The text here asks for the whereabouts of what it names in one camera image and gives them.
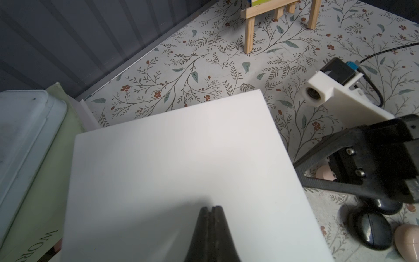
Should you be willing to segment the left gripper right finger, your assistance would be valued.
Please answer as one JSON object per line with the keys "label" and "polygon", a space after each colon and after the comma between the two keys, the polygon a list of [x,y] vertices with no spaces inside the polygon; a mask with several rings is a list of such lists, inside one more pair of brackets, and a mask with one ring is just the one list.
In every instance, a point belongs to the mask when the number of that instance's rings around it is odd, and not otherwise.
{"label": "left gripper right finger", "polygon": [[241,261],[236,251],[224,210],[221,206],[212,208],[212,261]]}

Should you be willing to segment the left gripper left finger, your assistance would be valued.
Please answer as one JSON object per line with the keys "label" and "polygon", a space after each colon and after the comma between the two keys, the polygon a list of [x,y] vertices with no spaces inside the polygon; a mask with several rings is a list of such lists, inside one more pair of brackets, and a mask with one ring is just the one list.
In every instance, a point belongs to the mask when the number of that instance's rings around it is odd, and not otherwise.
{"label": "left gripper left finger", "polygon": [[202,207],[185,262],[209,262],[212,256],[212,222],[211,211],[207,207]]}

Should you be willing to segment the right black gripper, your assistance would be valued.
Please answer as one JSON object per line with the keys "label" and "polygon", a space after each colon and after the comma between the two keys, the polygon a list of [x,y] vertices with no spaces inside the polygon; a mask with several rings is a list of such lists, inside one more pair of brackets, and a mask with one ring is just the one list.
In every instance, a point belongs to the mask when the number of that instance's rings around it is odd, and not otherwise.
{"label": "right black gripper", "polygon": [[[306,171],[328,160],[334,181]],[[419,202],[419,117],[411,114],[324,136],[294,163],[303,187],[406,204]]]}

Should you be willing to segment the pink earphone case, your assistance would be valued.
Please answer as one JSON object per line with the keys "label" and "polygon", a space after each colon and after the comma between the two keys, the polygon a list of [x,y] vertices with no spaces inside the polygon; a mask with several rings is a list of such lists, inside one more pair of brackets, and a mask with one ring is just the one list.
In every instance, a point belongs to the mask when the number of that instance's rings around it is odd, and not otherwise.
{"label": "pink earphone case", "polygon": [[403,224],[396,228],[395,245],[406,262],[419,261],[419,226]]}
{"label": "pink earphone case", "polygon": [[315,173],[316,179],[335,181],[337,179],[335,173],[328,164],[320,166]]}

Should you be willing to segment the white drawer cabinet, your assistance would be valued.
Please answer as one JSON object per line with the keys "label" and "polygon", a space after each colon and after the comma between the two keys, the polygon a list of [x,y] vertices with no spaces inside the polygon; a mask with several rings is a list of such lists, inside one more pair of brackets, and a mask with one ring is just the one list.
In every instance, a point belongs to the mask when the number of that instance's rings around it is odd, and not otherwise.
{"label": "white drawer cabinet", "polygon": [[331,262],[259,90],[77,135],[64,262],[182,262],[221,206],[243,262]]}

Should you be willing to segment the black earphone case middle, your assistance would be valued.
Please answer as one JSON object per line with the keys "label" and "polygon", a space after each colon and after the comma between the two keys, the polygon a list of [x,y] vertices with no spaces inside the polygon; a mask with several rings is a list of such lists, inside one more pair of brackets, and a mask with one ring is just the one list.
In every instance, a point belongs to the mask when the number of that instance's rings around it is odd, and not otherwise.
{"label": "black earphone case middle", "polygon": [[403,207],[401,202],[389,199],[372,199],[359,197],[359,200],[364,206],[383,215],[395,215],[399,213]]}

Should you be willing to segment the black earphone case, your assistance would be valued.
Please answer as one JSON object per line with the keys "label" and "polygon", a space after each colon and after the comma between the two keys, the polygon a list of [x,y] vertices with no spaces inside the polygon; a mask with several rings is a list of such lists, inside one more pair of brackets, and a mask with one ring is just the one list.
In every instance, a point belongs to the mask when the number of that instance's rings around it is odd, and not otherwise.
{"label": "black earphone case", "polygon": [[389,199],[372,199],[359,197],[359,200],[364,206],[383,215],[395,215],[399,213],[403,207],[401,202]]}
{"label": "black earphone case", "polygon": [[393,244],[393,231],[387,219],[367,207],[353,209],[348,214],[349,233],[364,247],[384,251]]}

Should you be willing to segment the black earphone case left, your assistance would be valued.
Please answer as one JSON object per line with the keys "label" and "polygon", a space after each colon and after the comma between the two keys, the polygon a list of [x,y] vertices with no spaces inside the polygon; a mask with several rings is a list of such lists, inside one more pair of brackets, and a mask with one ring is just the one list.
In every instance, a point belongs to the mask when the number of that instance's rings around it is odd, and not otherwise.
{"label": "black earphone case left", "polygon": [[353,209],[348,214],[349,233],[364,247],[384,251],[393,244],[393,231],[387,219],[367,207]]}

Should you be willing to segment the green book box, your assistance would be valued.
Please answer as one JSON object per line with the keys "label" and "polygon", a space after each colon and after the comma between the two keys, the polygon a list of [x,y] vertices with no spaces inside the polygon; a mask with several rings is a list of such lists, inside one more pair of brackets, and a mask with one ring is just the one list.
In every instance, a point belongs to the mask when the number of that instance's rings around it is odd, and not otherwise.
{"label": "green book box", "polygon": [[1,248],[3,262],[36,262],[63,237],[74,140],[85,131],[67,113]]}

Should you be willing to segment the wooden easel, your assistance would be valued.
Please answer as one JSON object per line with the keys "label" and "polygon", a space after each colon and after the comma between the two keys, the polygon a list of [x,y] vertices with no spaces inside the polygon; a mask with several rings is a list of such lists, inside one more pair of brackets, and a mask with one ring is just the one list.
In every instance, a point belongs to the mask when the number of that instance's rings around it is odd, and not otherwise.
{"label": "wooden easel", "polygon": [[[286,0],[271,0],[269,2],[256,5],[254,7],[248,6],[241,10],[240,17],[245,19],[245,35],[244,35],[244,53],[249,54],[253,50],[254,27],[255,18],[271,11],[274,11],[274,19],[279,20],[284,12],[294,13],[297,1]],[[320,12],[321,0],[312,0],[309,20],[307,24],[308,29],[315,29]]]}

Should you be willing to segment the yellow booklet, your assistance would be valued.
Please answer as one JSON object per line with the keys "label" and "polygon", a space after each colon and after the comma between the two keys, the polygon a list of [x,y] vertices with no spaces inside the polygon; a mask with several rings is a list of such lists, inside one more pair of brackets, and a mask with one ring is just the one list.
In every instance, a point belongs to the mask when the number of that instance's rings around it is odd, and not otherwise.
{"label": "yellow booklet", "polygon": [[248,0],[248,4],[250,7],[254,7],[256,5],[260,5],[269,1],[270,0]]}

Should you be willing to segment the grey-blue pencil case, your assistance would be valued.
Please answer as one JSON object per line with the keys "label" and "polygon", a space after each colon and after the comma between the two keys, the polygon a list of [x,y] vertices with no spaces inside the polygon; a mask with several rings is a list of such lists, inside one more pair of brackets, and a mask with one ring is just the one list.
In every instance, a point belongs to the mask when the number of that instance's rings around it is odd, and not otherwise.
{"label": "grey-blue pencil case", "polygon": [[45,90],[1,92],[2,242],[66,113],[66,102]]}

